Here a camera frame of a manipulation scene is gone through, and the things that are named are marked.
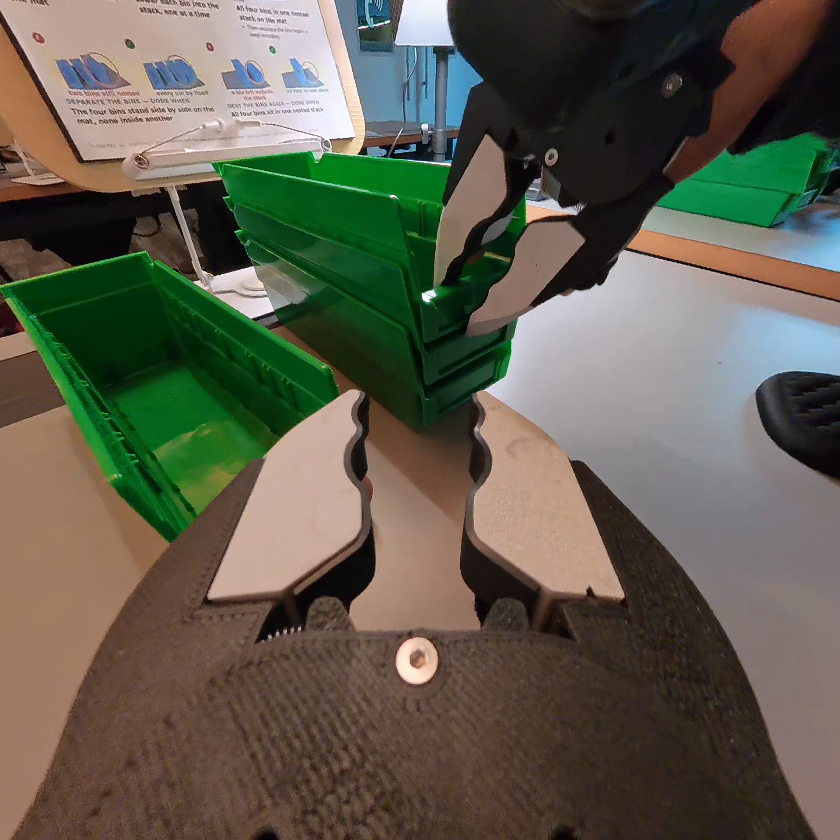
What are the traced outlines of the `instruction sheet on board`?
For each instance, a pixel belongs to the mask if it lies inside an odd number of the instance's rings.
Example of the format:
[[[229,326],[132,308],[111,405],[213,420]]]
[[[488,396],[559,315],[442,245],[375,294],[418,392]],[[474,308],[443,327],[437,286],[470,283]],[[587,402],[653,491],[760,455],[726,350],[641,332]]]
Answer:
[[[332,141],[332,152],[352,154],[360,150],[364,137],[364,115],[361,100],[354,80],[347,46],[344,42],[335,2],[318,2],[327,28],[329,42],[339,69],[343,91],[347,99],[353,124],[353,137],[348,140]],[[52,111],[46,94],[41,90],[34,75],[28,69],[10,35],[2,27],[2,120],[14,139],[31,154],[38,163],[61,179],[84,186],[105,186],[108,172],[113,178],[122,177],[127,186],[131,181],[121,172],[121,163],[116,161],[83,162]],[[155,143],[145,150],[164,147],[171,149],[181,142],[185,134],[173,136]],[[203,175],[154,178],[148,181],[157,186],[174,186],[214,180],[217,172]]]

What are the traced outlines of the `metal pole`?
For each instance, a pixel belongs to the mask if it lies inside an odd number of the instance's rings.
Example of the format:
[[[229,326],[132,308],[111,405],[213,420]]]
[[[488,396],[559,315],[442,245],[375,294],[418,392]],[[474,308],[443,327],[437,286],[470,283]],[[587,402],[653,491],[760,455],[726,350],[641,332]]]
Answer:
[[[433,130],[433,160],[445,163],[447,160],[448,126],[448,59],[454,53],[451,47],[436,45],[433,47],[436,60],[435,94],[434,94],[434,130]]]

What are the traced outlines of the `white page holder bar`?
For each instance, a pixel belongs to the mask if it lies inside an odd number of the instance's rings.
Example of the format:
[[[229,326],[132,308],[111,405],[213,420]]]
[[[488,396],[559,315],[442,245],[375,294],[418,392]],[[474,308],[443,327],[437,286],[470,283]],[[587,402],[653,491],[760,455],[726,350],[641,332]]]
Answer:
[[[176,142],[171,149],[159,147],[132,152],[122,161],[121,172],[131,181],[140,182],[163,177],[213,174],[215,164],[226,161],[297,152],[313,152],[320,156],[332,149],[330,140],[313,135],[277,143],[228,144],[219,149]]]

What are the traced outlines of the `green plastic bin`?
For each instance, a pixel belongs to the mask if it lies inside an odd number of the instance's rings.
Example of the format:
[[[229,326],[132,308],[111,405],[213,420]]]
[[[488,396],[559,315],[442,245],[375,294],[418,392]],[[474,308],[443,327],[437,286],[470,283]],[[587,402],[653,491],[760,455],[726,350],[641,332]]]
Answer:
[[[420,432],[508,371],[517,322],[422,345],[410,329],[238,232],[282,326]]]
[[[523,201],[504,234],[456,284],[435,289],[434,258],[448,166],[312,152],[216,163],[239,226],[327,270],[332,283],[429,344],[463,334],[493,280],[509,267],[526,224]]]
[[[168,542],[340,393],[328,365],[146,253],[2,295],[108,483]]]
[[[283,324],[332,361],[353,359],[429,391],[471,365],[510,349],[514,325],[469,337],[479,294],[507,261],[481,257],[453,287],[433,288],[433,220],[428,203],[404,212],[395,196],[374,197],[374,227],[342,210],[328,224],[283,217],[228,198],[258,272],[278,295]]]

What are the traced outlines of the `stack of green bins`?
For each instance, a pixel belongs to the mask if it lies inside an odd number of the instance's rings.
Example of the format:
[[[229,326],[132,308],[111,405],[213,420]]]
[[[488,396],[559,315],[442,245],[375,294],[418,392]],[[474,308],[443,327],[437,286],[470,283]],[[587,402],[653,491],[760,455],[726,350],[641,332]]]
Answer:
[[[745,154],[721,153],[677,184],[658,206],[771,228],[813,204],[838,172],[838,148],[812,134]]]

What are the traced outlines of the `wood-edged white desk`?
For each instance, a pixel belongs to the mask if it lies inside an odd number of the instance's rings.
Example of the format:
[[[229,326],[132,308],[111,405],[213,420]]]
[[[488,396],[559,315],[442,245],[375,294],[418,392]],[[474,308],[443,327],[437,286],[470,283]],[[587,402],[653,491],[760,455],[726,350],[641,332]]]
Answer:
[[[770,228],[657,207],[627,250],[838,301],[838,225],[831,203]]]

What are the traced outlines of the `white studio light softbox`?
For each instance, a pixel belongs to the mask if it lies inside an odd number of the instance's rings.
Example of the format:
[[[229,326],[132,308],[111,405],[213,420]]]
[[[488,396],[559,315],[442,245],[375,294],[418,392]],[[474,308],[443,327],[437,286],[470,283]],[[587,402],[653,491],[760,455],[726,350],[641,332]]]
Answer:
[[[396,46],[454,49],[447,1],[402,1],[394,32]]]

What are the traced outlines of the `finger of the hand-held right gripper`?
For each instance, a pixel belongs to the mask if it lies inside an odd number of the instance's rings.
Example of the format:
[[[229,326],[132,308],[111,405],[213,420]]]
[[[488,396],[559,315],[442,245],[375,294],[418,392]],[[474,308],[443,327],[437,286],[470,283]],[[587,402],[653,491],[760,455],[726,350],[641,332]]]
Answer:
[[[495,332],[534,307],[537,296],[585,243],[578,217],[541,217],[519,237],[507,273],[469,317],[465,335]]]
[[[507,229],[526,192],[526,165],[492,138],[458,141],[444,189],[434,284],[454,284],[466,262]]]

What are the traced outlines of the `white stand rod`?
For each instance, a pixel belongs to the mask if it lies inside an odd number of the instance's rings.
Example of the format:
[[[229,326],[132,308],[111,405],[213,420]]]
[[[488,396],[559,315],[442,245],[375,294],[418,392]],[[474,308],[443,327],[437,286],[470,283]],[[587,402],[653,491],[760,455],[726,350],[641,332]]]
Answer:
[[[190,257],[190,261],[194,273],[196,275],[196,279],[201,287],[203,287],[206,291],[213,293],[214,289],[211,277],[205,272],[205,269],[202,266],[200,257],[196,249],[195,241],[193,239],[192,230],[190,228],[189,223],[187,222],[185,213],[183,211],[182,203],[179,197],[179,192],[177,188],[173,185],[168,185],[164,187],[164,191],[170,199],[173,214],[175,216],[175,221],[182,234],[182,238],[184,240],[187,253]]]

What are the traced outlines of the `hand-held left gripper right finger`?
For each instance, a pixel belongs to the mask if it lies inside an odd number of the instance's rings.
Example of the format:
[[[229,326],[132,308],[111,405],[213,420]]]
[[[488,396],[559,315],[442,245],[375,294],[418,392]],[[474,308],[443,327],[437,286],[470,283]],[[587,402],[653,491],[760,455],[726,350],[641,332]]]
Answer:
[[[620,605],[623,586],[562,447],[487,392],[471,407],[460,571],[477,605],[518,600],[535,631],[568,602]]]

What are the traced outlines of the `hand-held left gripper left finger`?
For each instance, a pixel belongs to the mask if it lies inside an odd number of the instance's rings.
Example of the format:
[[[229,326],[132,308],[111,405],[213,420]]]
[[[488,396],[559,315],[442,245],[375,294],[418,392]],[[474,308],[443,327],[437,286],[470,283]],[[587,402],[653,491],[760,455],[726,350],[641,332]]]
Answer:
[[[210,583],[212,606],[269,605],[261,636],[302,630],[332,598],[349,611],[373,582],[365,487],[370,399],[349,390],[282,437],[259,472]]]

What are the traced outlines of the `person's right forearm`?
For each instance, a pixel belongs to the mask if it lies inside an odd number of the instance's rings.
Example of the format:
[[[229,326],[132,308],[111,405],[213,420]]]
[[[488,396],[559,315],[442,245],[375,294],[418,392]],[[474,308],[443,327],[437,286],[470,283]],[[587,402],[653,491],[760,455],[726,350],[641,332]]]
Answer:
[[[706,133],[691,138],[665,169],[683,182],[736,142],[751,120],[803,62],[835,2],[761,1],[730,25],[721,44],[734,65],[716,91]]]

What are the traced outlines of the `printed instruction sheet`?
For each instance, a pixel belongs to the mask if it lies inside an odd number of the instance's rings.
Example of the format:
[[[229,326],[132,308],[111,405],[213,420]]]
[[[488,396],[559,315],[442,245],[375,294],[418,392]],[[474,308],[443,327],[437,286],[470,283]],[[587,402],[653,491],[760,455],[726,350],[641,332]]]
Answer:
[[[83,162],[354,136],[318,2],[10,1],[2,27]]]

